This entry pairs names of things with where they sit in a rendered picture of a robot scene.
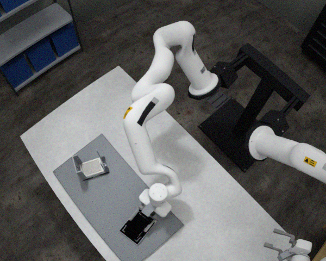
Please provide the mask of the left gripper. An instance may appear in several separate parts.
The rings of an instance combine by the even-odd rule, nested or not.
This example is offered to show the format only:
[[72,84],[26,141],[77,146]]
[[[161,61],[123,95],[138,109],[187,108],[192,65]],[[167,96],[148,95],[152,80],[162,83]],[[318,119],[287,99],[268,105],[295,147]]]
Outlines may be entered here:
[[[285,235],[285,236],[288,236],[291,238],[289,240],[289,243],[292,244],[292,246],[288,249],[290,254],[296,253],[297,255],[303,255],[303,256],[310,258],[308,256],[308,254],[311,252],[311,248],[312,248],[311,242],[302,240],[302,239],[298,239],[297,241],[295,241],[294,235],[285,233],[284,231],[276,229],[276,228],[274,229],[273,233]],[[269,244],[269,243],[264,243],[264,247],[278,251],[279,252],[278,255],[283,253],[283,251],[281,249],[273,247],[273,245]]]

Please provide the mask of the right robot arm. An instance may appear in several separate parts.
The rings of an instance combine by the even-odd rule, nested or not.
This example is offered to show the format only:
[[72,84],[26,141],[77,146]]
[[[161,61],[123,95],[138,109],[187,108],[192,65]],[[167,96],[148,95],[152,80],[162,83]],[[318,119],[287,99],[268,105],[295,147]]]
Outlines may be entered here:
[[169,24],[154,33],[154,59],[147,73],[134,86],[131,92],[132,105],[123,118],[123,127],[140,173],[165,175],[169,180],[166,184],[156,183],[150,187],[150,202],[142,210],[148,217],[155,215],[157,207],[182,193],[177,174],[170,167],[157,162],[146,128],[146,122],[167,109],[175,97],[174,89],[163,83],[169,77],[174,63],[170,48],[176,45],[182,47],[175,58],[191,82],[190,94],[206,94],[218,83],[218,77],[207,71],[198,56],[193,45],[194,39],[195,29],[187,21]]

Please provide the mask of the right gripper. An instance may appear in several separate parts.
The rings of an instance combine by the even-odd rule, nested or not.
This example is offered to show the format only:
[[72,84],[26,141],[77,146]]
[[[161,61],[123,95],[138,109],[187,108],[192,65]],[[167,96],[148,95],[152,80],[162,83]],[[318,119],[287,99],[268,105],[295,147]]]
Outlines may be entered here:
[[[135,216],[136,216],[136,213],[139,211],[139,209],[142,209],[150,202],[149,201],[149,189],[145,189],[142,194],[139,196],[139,200],[140,202],[144,203],[145,205],[142,206],[142,205],[139,205],[138,209],[134,212],[134,214],[129,218],[129,220],[131,221]],[[161,207],[157,207],[154,212],[157,213],[159,216],[161,217],[165,217],[168,212],[170,212],[172,206],[167,202],[167,203],[164,203],[163,206]],[[152,216],[152,218],[154,218],[154,220],[152,221],[152,223],[150,225],[148,225],[146,227],[146,229],[144,230],[144,232],[147,232],[148,229],[151,227],[151,225],[155,222],[155,220],[158,218],[157,216]]]

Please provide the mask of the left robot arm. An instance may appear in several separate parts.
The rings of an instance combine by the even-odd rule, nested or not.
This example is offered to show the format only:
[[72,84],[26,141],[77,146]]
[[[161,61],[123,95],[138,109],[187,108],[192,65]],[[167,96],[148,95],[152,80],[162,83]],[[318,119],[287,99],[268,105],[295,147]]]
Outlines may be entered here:
[[[255,159],[272,158],[326,184],[326,154],[309,144],[276,136],[268,126],[260,126],[252,133],[249,151]],[[310,261],[306,256],[290,254],[288,250],[277,259],[283,261],[288,257],[292,257],[291,261]]]

